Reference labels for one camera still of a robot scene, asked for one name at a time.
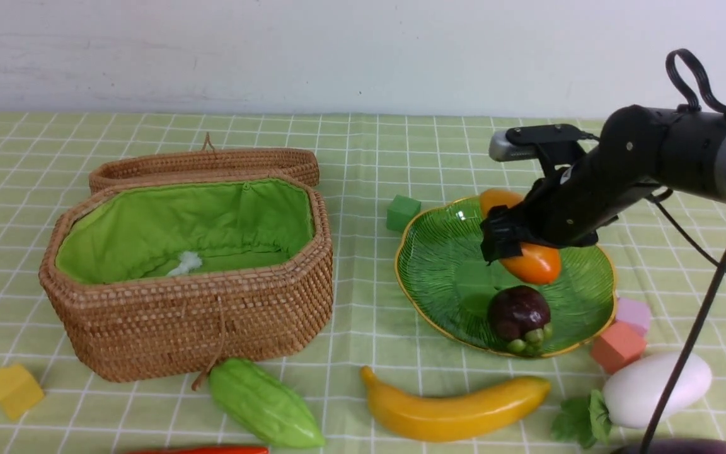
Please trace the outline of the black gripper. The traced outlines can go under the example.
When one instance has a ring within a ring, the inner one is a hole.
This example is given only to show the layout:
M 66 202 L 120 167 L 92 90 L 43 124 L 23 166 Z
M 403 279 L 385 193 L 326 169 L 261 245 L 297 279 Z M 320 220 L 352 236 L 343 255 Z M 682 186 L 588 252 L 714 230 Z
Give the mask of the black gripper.
M 519 203 L 489 207 L 481 221 L 481 255 L 492 262 L 519 257 L 521 245 L 589 247 L 597 229 L 654 191 L 654 181 L 632 165 L 582 158 L 541 178 Z

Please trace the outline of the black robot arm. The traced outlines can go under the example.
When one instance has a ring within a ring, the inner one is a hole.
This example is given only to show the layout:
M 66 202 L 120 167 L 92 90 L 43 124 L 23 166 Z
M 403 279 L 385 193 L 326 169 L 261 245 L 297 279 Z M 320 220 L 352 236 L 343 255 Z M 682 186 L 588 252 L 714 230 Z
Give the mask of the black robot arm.
M 521 203 L 491 209 L 481 222 L 486 262 L 518 257 L 521 245 L 590 247 L 597 230 L 654 192 L 726 204 L 726 116 L 632 105 L 603 124 L 585 151 L 587 133 L 570 124 L 514 127 L 496 133 L 496 161 L 536 158 L 544 175 Z

